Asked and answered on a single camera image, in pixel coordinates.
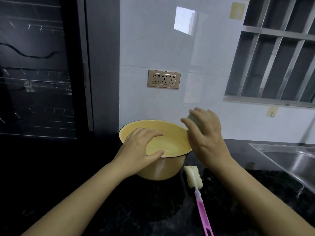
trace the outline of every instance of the stainless steel sink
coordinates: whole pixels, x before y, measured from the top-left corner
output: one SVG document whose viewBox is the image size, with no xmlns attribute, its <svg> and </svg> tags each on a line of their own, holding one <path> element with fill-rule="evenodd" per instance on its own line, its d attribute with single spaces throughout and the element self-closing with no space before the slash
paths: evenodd
<svg viewBox="0 0 315 236">
<path fill-rule="evenodd" d="M 249 144 L 315 193 L 315 147 Z"/>
</svg>

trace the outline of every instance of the power socket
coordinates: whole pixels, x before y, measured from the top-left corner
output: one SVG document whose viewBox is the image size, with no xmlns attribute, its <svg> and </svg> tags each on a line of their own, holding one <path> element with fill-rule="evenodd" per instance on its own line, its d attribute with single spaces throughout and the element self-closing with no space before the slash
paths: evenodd
<svg viewBox="0 0 315 236">
<path fill-rule="evenodd" d="M 180 73 L 160 70 L 149 70 L 148 86 L 179 88 Z"/>
</svg>

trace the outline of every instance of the pink handle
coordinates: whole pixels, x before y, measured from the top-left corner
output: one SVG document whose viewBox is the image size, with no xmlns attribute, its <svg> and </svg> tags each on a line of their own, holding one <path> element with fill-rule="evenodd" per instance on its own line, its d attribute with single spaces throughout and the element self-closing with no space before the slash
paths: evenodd
<svg viewBox="0 0 315 236">
<path fill-rule="evenodd" d="M 206 210 L 205 210 L 204 205 L 203 205 L 203 200 L 199 199 L 197 192 L 195 192 L 195 195 L 196 195 L 197 206 L 198 206 L 198 210 L 199 210 L 199 214 L 200 214 L 204 233 L 206 234 L 206 236 L 208 236 L 207 230 L 209 230 L 211 233 L 211 236 L 214 236 L 212 229 L 211 229 L 211 226 L 210 226 L 210 223 L 209 223 L 209 220 L 208 220 Z"/>
</svg>

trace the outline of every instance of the light green object in hand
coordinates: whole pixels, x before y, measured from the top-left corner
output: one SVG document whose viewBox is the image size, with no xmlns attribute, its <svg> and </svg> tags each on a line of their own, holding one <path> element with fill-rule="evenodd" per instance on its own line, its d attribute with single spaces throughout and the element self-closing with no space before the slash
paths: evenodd
<svg viewBox="0 0 315 236">
<path fill-rule="evenodd" d="M 202 124 L 201 124 L 201 122 L 197 119 L 197 118 L 195 118 L 193 115 L 191 115 L 191 114 L 189 114 L 188 116 L 187 116 L 187 118 L 189 118 L 190 120 L 192 120 L 196 125 L 197 125 L 197 127 L 200 129 L 200 131 L 201 131 L 201 133 L 203 133 L 203 131 L 202 131 Z"/>
</svg>

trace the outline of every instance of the bowl rim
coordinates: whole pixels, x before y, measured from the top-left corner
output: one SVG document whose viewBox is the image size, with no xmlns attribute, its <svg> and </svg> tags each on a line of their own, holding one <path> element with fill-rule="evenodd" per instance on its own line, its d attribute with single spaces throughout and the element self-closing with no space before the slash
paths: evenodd
<svg viewBox="0 0 315 236">
<path fill-rule="evenodd" d="M 176 124 L 176 123 L 173 123 L 173 122 L 168 122 L 168 121 L 164 121 L 164 120 L 156 120 L 156 119 L 143 119 L 143 120 L 138 120 L 138 121 L 133 121 L 133 122 L 130 122 L 130 123 L 134 123 L 134 122 L 140 122 L 140 121 L 158 121 L 158 122 L 167 122 L 167 123 L 171 123 L 171 124 L 173 124 L 173 125 L 176 125 L 176 126 L 179 126 L 179 127 L 181 127 L 182 129 L 184 129 L 185 131 L 187 131 L 187 129 L 186 128 L 184 128 L 183 126 L 181 126 L 181 125 L 178 125 L 178 124 Z M 128 124 L 130 124 L 130 123 L 127 123 L 127 124 L 125 124 L 120 130 L 119 130 L 119 132 L 118 132 L 118 136 L 119 136 L 119 140 L 120 140 L 120 142 L 123 144 L 123 142 L 122 142 L 122 140 L 120 139 L 120 131 L 125 127 L 125 126 L 127 126 Z M 180 156 L 185 156 L 185 155 L 188 155 L 189 153 L 191 153 L 192 152 L 192 149 L 189 151 L 189 152 L 187 152 L 187 153 L 185 153 L 185 154 L 182 154 L 182 155 L 179 155 L 179 156 L 161 156 L 160 158 L 176 158 L 176 157 L 180 157 Z"/>
</svg>

